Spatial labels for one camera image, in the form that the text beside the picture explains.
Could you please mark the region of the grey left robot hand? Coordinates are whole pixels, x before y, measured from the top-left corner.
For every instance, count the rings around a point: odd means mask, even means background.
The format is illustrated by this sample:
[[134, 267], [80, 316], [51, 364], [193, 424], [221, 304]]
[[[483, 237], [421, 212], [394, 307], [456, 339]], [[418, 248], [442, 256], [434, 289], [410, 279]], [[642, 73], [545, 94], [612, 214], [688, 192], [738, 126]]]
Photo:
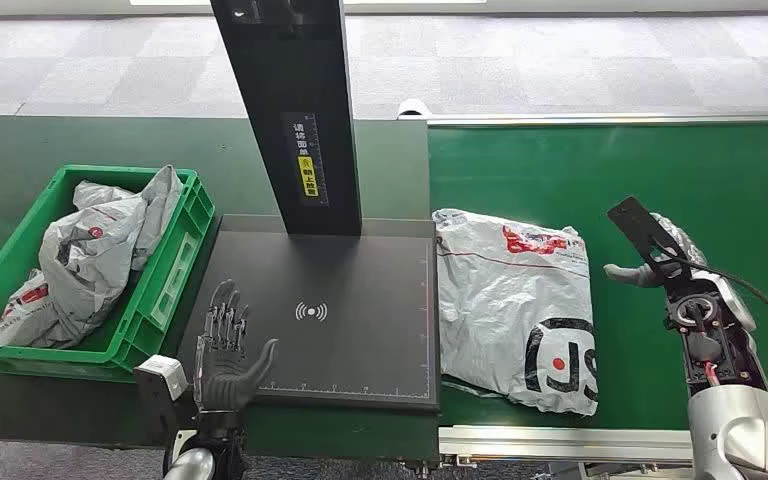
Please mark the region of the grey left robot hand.
[[245, 365], [248, 309], [234, 280], [218, 284], [196, 343], [193, 386], [201, 411], [245, 410], [272, 368], [277, 338], [267, 340], [258, 359]]

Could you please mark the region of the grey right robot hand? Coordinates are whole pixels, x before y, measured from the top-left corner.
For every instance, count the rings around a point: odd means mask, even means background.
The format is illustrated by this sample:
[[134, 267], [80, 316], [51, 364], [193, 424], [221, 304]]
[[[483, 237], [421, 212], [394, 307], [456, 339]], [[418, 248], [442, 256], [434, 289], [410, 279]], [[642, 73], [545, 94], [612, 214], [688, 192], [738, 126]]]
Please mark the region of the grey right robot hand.
[[[657, 212], [651, 212], [650, 215], [673, 237], [690, 261], [701, 265], [707, 264], [703, 252], [680, 227], [676, 226], [669, 218]], [[621, 284], [641, 288], [655, 288], [662, 285], [662, 281], [658, 279], [652, 269], [645, 263], [633, 268], [606, 264], [603, 266], [603, 271], [610, 280]]]

